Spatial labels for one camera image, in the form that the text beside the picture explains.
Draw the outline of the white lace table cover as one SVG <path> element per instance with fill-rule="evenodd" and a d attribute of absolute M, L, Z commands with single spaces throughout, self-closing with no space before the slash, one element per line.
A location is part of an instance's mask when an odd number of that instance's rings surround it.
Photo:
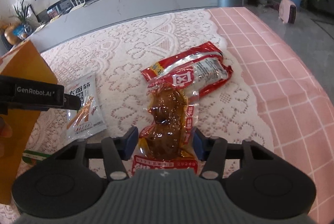
<path fill-rule="evenodd" d="M 251 47 L 261 47 L 266 31 L 247 8 L 215 8 L 167 13 L 141 18 L 80 36 L 41 54 L 64 86 L 87 74 L 96 76 L 96 92 L 105 129 L 89 137 L 96 143 L 117 137 L 131 126 L 152 124 L 147 109 L 148 80 L 144 70 L 160 72 L 164 58 L 211 42 L 232 68 L 232 77 L 199 99 L 197 126 L 207 136 L 216 134 L 231 143 L 251 139 L 273 149 L 272 131 L 259 115 L 252 89 L 255 78 L 246 63 L 260 61 Z"/>

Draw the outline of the brown braised meat packet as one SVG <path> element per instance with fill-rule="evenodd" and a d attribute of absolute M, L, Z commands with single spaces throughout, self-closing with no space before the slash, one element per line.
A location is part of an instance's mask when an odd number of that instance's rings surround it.
<path fill-rule="evenodd" d="M 199 92 L 193 87 L 168 82 L 147 88 L 148 113 L 153 123 L 139 134 L 131 175 L 143 169 L 198 170 L 192 141 L 198 121 Z"/>

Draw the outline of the orange cardboard box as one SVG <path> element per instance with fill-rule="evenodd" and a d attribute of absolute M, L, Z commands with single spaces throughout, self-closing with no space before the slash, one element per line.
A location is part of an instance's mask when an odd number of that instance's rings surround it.
<path fill-rule="evenodd" d="M 28 40 L 1 57 L 1 203 L 11 202 L 11 188 L 23 151 L 49 98 L 36 82 L 56 84 L 56 76 Z"/>

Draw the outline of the red silver snack bag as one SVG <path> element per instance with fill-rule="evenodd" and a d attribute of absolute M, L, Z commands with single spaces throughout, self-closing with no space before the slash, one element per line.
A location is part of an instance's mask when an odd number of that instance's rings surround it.
<path fill-rule="evenodd" d="M 177 88 L 190 88 L 203 97 L 229 81 L 233 69 L 224 65 L 223 53 L 206 42 L 155 62 L 141 74 L 150 87 L 167 82 Z"/>

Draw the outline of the white wifi router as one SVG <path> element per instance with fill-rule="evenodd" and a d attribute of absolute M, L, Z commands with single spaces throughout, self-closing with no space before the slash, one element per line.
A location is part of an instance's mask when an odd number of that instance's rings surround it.
<path fill-rule="evenodd" d="M 70 0 L 70 3 L 74 9 L 85 6 L 85 0 Z"/>

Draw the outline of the grey white TV console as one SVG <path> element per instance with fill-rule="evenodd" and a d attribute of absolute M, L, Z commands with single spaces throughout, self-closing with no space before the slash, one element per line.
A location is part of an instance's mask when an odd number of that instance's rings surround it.
<path fill-rule="evenodd" d="M 215 8 L 217 0 L 97 0 L 60 16 L 29 36 L 39 52 L 105 27 L 147 16 Z"/>

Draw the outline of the green sausage snack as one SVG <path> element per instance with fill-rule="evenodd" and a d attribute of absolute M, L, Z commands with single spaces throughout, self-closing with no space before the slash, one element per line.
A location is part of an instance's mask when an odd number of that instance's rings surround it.
<path fill-rule="evenodd" d="M 48 157 L 50 157 L 50 155 L 46 153 L 25 150 L 22 155 L 22 160 L 29 165 L 36 165 Z"/>

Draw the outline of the white gluten snack packet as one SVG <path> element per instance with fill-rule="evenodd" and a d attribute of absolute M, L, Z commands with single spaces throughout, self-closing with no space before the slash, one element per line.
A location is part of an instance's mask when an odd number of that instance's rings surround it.
<path fill-rule="evenodd" d="M 66 137 L 69 141 L 86 139 L 106 129 L 96 92 L 96 74 L 89 73 L 66 87 L 66 92 L 80 98 L 78 111 L 67 111 Z"/>

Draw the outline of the pink checkered tablecloth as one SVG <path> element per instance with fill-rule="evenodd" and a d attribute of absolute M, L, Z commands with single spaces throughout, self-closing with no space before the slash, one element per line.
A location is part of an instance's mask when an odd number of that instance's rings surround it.
<path fill-rule="evenodd" d="M 277 155 L 316 185 L 310 217 L 333 221 L 333 104 L 298 55 L 247 8 L 213 8 L 212 20 L 240 63 Z"/>

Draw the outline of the small potted plant left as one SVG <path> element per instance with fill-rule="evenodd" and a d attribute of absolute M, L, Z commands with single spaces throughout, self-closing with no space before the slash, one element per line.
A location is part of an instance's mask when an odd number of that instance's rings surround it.
<path fill-rule="evenodd" d="M 19 20 L 19 25 L 14 29 L 13 34 L 24 40 L 33 33 L 33 28 L 28 21 L 29 5 L 25 4 L 25 0 L 17 1 L 14 5 L 15 17 Z"/>

